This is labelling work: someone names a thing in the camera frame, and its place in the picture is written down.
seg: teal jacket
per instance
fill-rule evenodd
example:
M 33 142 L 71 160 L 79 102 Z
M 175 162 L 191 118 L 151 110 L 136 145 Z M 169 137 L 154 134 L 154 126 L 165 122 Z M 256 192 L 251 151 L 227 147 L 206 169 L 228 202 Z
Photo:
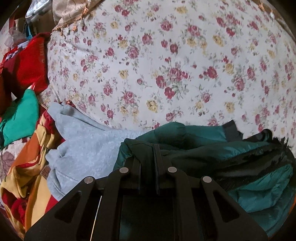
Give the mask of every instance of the teal jacket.
M 121 144 L 114 169 L 135 156 L 142 182 L 154 188 L 153 144 L 187 175 L 211 176 L 271 237 L 294 202 L 295 160 L 269 130 L 242 139 L 233 121 L 223 126 L 185 126 L 172 122 Z
M 2 115 L 0 123 L 0 149 L 33 134 L 39 117 L 36 94 L 27 89 L 21 99 L 13 101 Z

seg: dark green puffer jacket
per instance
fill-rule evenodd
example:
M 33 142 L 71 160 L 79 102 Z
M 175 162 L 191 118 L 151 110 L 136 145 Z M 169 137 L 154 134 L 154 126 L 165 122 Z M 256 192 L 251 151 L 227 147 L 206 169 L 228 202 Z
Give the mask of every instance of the dark green puffer jacket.
M 142 182 L 153 189 L 153 144 L 187 175 L 211 176 L 271 237 L 282 226 L 295 197 L 295 160 L 270 130 L 242 139 L 233 121 L 223 126 L 172 122 L 121 143 L 114 169 L 135 156 Z

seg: bed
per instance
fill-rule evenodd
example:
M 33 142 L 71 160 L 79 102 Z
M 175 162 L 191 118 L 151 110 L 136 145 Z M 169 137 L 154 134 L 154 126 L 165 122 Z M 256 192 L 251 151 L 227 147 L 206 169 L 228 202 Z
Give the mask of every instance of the bed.
M 268 128 L 295 154 L 296 44 L 283 24 L 248 0 L 104 1 L 52 32 L 38 99 L 116 129 L 235 120 L 244 138 Z

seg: gray fleece blanket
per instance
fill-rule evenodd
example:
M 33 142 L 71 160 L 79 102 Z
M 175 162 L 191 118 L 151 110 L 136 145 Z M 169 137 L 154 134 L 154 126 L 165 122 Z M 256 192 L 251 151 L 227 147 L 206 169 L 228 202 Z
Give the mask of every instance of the gray fleece blanket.
M 109 128 L 64 103 L 52 103 L 48 113 L 66 140 L 45 156 L 51 168 L 47 185 L 58 201 L 83 178 L 108 176 L 113 170 L 121 142 L 147 132 Z

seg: silver bolt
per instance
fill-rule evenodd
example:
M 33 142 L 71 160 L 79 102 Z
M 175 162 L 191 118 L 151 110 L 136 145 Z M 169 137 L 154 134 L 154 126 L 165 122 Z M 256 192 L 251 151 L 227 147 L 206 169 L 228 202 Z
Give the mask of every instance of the silver bolt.
M 84 182 L 86 183 L 86 184 L 90 184 L 90 183 L 92 183 L 94 181 L 94 179 L 92 178 L 92 177 L 86 177 L 85 179 L 84 179 Z
M 177 168 L 175 168 L 175 167 L 169 167 L 169 168 L 168 168 L 168 171 L 169 171 L 170 173 L 175 173 L 175 172 L 177 171 Z
M 211 179 L 210 177 L 208 177 L 208 176 L 205 176 L 205 177 L 203 177 L 202 179 L 203 179 L 203 181 L 204 181 L 205 183 L 210 183 L 210 182 L 212 181 L 212 179 Z
M 119 171 L 121 173 L 127 173 L 128 172 L 128 168 L 127 167 L 122 167 L 122 168 L 119 169 Z

